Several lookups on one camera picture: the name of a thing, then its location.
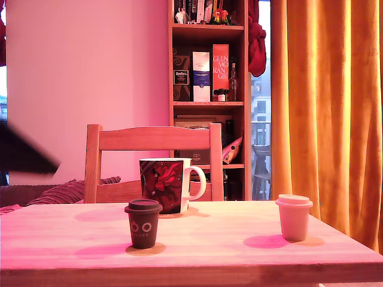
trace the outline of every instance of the sofa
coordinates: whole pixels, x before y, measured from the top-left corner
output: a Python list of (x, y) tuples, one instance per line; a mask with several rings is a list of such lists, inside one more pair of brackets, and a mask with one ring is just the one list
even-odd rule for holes
[[(101, 184), (115, 184), (119, 176), (101, 179)], [(84, 181), (53, 185), (10, 185), (0, 187), (0, 215), (32, 204), (71, 204), (84, 200)]]

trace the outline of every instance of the pink wall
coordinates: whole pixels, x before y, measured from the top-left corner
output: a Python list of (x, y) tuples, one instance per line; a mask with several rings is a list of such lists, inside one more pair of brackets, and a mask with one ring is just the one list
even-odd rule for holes
[[(167, 0), (7, 1), (8, 119), (61, 162), (53, 177), (84, 178), (86, 127), (169, 124)], [(139, 178), (161, 152), (105, 152), (102, 177)]]

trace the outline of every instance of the red box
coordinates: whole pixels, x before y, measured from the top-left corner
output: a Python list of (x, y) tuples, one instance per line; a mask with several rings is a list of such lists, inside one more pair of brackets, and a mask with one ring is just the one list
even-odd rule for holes
[(229, 45), (213, 45), (213, 91), (229, 89)]

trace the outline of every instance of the bookshelf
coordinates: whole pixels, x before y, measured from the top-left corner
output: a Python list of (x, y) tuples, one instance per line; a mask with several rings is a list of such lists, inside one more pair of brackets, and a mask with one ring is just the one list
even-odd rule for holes
[[(191, 117), (224, 117), (234, 121), (235, 139), (243, 135), (241, 150), (231, 164), (224, 164), (229, 180), (242, 184), (242, 199), (251, 200), (251, 93), (250, 73), (248, 72), (248, 1), (232, 1), (236, 11), (237, 26), (190, 25), (174, 23), (172, 5), (168, 0), (168, 38), (169, 38), (169, 122), (174, 118), (187, 115)], [(236, 58), (238, 77), (237, 102), (177, 102), (173, 100), (173, 47), (185, 46), (193, 51), (212, 52), (213, 44), (228, 44), (229, 55)], [(209, 165), (199, 165), (208, 170)]]

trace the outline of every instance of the striped cushion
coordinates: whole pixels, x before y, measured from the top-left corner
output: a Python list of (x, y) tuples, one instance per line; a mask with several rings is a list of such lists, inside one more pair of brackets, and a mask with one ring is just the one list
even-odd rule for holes
[[(101, 179), (101, 184), (116, 184), (121, 177)], [(84, 181), (71, 181), (60, 184), (43, 192), (37, 199), (31, 200), (26, 206), (32, 204), (63, 204), (76, 203), (84, 199)]]

